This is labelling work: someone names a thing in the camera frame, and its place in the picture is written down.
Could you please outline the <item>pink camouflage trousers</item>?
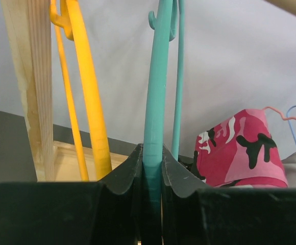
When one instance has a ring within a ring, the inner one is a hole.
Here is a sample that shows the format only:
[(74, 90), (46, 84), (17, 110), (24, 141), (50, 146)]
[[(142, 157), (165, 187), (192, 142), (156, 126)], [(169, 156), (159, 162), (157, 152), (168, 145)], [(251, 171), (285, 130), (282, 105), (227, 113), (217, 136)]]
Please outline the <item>pink camouflage trousers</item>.
[(199, 134), (190, 171), (211, 187), (288, 187), (261, 109), (241, 110)]

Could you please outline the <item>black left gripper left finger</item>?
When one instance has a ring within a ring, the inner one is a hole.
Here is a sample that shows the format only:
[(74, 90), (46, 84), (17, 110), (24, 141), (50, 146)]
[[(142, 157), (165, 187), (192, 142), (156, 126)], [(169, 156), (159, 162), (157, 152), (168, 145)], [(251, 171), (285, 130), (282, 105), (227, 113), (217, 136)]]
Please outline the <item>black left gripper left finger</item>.
[(137, 244), (140, 237), (142, 150), (138, 144), (129, 157), (100, 180), (98, 244)]

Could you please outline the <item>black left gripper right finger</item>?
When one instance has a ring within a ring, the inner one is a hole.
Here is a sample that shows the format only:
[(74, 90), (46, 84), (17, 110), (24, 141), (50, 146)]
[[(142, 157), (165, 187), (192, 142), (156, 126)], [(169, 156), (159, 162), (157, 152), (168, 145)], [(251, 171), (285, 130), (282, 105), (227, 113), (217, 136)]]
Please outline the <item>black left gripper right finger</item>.
[(163, 146), (161, 163), (164, 244), (206, 244), (198, 191), (206, 188)]

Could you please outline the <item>teal plastic hanger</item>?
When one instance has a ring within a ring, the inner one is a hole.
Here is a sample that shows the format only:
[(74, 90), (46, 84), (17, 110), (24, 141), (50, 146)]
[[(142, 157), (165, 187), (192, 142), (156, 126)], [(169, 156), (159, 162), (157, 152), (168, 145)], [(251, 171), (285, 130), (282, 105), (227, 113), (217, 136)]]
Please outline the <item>teal plastic hanger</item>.
[(183, 1), (159, 1), (158, 11), (149, 12), (154, 30), (143, 139), (143, 196), (141, 243), (162, 244), (161, 165), (169, 42), (177, 34)]

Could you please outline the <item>yellow plastic hanger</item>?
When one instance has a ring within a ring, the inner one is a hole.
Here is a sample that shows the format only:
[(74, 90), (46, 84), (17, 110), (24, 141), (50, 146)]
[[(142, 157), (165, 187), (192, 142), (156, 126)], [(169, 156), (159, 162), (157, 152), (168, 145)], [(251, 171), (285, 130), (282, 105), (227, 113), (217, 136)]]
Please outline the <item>yellow plastic hanger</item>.
[(67, 39), (75, 43), (95, 172), (96, 177), (102, 179), (112, 170), (110, 149), (90, 43), (78, 1), (51, 1), (50, 20), (54, 24), (56, 32), (58, 53), (80, 176), (82, 181), (89, 181), (62, 33), (65, 34)]

